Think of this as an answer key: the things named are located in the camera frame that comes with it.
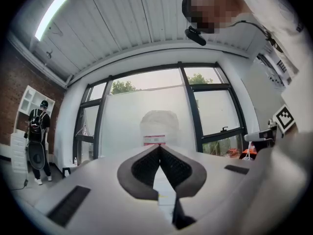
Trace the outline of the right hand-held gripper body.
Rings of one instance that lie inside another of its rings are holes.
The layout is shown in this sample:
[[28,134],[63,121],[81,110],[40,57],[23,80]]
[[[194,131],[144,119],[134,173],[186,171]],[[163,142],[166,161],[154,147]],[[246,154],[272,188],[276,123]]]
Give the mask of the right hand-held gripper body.
[[286,104],[274,113],[268,120],[268,127],[272,131],[273,142],[283,139],[287,132],[294,126],[295,120]]

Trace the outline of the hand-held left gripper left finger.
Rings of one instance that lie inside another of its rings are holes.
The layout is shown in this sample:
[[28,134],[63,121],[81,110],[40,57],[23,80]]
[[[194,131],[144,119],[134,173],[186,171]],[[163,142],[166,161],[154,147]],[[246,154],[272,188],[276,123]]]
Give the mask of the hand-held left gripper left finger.
[[176,230],[156,200],[139,200],[129,195],[117,178],[119,166],[147,146],[93,160],[59,181],[35,204],[48,216],[76,186],[90,189],[65,226],[79,235],[168,235]]

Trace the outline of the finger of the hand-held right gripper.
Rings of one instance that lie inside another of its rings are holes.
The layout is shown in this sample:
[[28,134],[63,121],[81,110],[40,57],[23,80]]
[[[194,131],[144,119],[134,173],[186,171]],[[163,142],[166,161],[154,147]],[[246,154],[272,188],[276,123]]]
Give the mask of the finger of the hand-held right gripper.
[[244,139],[247,142],[258,142],[258,141],[275,140],[275,137],[276,137],[276,129],[267,129],[267,130],[263,130],[260,132],[246,134],[244,136]]

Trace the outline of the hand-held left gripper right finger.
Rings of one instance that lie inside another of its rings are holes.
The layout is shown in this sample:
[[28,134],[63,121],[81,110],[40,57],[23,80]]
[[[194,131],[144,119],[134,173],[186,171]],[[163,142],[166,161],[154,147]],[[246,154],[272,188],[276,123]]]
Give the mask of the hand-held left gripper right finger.
[[162,145],[160,165],[176,191],[171,230],[260,230],[265,152],[244,161]]

